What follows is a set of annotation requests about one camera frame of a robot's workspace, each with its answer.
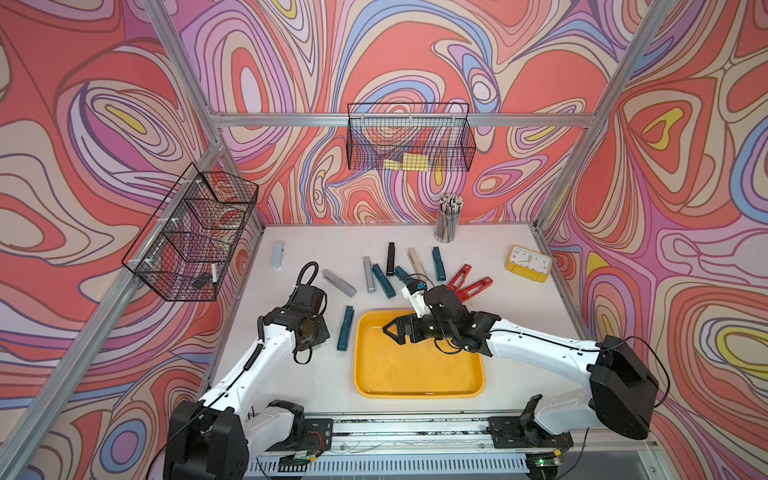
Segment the dark teal pruning pliers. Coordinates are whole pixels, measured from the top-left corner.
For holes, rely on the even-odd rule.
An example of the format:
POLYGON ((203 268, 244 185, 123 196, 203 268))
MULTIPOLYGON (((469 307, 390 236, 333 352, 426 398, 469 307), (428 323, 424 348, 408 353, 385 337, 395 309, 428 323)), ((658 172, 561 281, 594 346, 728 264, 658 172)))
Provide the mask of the dark teal pruning pliers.
POLYGON ((339 330, 337 339, 337 350, 346 352, 349 346, 349 339, 351 335, 352 322, 354 319, 354 308, 352 306, 346 306, 344 311, 344 317, 339 330))

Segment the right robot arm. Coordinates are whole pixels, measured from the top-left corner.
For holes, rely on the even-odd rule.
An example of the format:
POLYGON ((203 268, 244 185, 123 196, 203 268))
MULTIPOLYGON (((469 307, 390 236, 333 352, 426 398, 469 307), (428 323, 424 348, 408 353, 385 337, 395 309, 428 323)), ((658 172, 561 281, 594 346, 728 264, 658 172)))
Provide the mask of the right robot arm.
POLYGON ((577 340, 525 328, 497 314, 468 310, 446 286, 412 282, 403 294, 413 313, 383 328, 397 344, 445 341, 456 352, 521 361, 577 384, 569 392, 529 399, 517 420, 528 444, 594 426, 633 440, 648 437, 659 382, 626 340, 577 340))

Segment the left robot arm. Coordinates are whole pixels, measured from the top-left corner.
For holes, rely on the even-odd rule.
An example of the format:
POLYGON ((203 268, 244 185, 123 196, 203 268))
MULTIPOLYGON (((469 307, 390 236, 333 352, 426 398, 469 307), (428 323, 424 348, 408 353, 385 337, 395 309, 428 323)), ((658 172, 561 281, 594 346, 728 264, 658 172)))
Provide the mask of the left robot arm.
POLYGON ((304 408, 273 400, 254 409, 266 380, 287 359, 330 338, 323 313, 326 293, 294 286, 288 301, 257 319, 257 336, 229 373, 197 401, 172 412, 162 467, 164 479, 242 479, 249 462, 272 447, 324 447, 323 436, 305 426, 304 408))

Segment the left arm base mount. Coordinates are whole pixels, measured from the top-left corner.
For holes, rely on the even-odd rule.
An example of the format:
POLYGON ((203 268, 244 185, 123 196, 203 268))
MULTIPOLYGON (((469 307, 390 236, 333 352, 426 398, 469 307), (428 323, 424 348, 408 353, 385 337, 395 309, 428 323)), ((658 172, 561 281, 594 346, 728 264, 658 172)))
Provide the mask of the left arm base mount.
POLYGON ((322 453, 332 447, 334 422, 331 418, 309 418, 299 423, 286 440, 269 447, 268 452, 305 451, 309 454, 322 453))

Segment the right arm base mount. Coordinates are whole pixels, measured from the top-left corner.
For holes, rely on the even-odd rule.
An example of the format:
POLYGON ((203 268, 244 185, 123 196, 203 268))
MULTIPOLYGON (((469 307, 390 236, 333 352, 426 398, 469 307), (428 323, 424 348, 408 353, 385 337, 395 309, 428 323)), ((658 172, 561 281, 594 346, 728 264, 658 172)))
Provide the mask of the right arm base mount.
POLYGON ((486 432, 496 449, 544 448, 567 451, 573 445, 569 432, 554 435, 540 427, 535 419, 535 408, 543 395, 532 396, 519 415, 491 416, 486 432))

